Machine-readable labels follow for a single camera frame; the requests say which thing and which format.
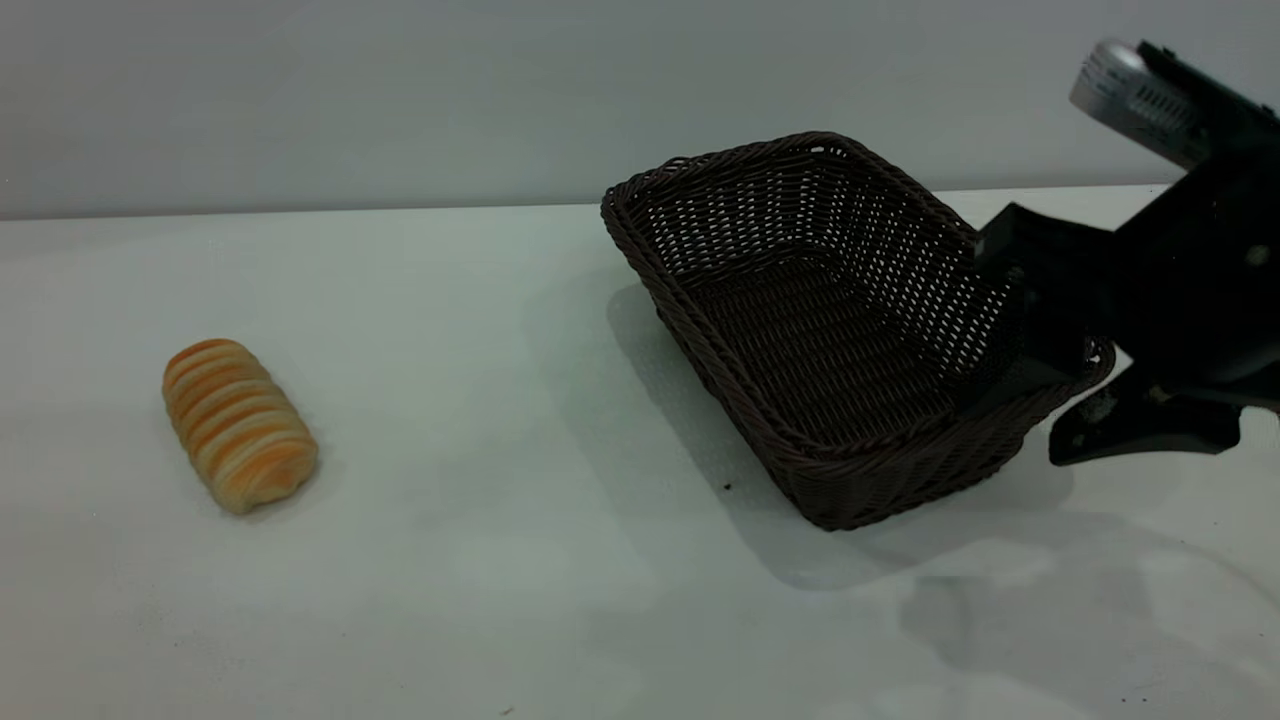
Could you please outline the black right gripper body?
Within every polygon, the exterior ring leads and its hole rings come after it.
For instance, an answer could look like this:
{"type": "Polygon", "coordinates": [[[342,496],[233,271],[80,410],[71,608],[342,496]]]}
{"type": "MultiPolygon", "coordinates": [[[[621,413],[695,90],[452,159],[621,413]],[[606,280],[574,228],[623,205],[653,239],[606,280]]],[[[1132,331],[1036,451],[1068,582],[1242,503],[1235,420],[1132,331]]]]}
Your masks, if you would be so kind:
{"type": "Polygon", "coordinates": [[[1132,357],[1117,404],[1277,404],[1277,142],[1225,149],[1085,255],[1101,327],[1132,357]]]}

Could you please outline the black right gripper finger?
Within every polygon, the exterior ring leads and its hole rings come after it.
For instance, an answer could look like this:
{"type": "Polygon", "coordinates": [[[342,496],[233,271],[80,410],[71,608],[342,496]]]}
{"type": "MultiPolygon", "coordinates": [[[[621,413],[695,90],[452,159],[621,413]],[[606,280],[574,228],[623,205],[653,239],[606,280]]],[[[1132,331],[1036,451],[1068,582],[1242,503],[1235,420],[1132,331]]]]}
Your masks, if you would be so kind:
{"type": "Polygon", "coordinates": [[[1108,314],[1120,233],[1010,202],[980,228],[978,279],[1005,291],[989,345],[960,393],[960,414],[1015,404],[1052,413],[1088,387],[1092,331],[1108,314]]]}
{"type": "Polygon", "coordinates": [[[1059,468],[1134,454],[1216,456],[1238,446],[1242,407],[1198,398],[1157,401],[1106,387],[1071,406],[1050,432],[1059,468]]]}

